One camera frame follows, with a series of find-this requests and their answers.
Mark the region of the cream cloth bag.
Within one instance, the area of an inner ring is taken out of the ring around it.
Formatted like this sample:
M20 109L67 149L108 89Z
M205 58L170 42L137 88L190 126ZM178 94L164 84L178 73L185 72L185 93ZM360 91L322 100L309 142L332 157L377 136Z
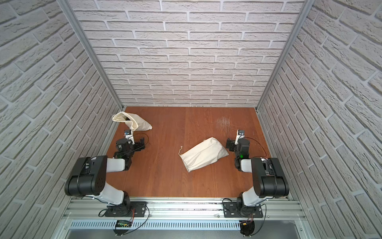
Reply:
M214 137L205 139L185 153L181 153L182 149L181 146L178 155L182 159L187 172L203 168L229 156L225 147Z
M132 131L147 131L152 129L152 125L136 114L119 112L112 116L112 120L124 123Z

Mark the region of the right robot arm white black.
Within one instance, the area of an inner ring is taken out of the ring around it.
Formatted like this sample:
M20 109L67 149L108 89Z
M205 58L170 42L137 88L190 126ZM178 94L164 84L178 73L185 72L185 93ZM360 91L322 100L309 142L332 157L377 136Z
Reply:
M286 197L287 182L277 158L250 157L250 141L246 138L227 139L226 148L235 153L234 165L238 171L252 174L252 187L236 199L236 210L240 215L250 215L267 199Z

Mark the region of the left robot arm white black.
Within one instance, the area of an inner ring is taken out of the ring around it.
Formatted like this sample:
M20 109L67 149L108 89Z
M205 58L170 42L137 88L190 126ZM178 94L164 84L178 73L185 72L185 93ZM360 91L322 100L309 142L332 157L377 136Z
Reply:
M106 204L106 208L99 212L99 217L144 217L146 202L131 202L127 192L106 182L107 173L129 170L134 153L143 149L145 139L133 142L130 136L116 142L116 152L112 158L106 155L78 158L65 183L65 194Z

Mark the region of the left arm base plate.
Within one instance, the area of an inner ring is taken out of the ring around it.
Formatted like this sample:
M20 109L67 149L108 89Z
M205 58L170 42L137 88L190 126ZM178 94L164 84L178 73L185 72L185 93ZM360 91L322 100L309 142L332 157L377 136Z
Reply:
M105 217L138 217L143 218L147 211L147 202L133 201L130 204L120 204L118 206L107 206Z

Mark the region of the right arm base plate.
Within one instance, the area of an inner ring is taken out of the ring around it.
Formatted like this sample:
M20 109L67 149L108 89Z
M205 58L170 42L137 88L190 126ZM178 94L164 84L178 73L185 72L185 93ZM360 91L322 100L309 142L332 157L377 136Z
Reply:
M247 207L241 203L225 200L222 205L225 218L263 218L263 211L260 206Z

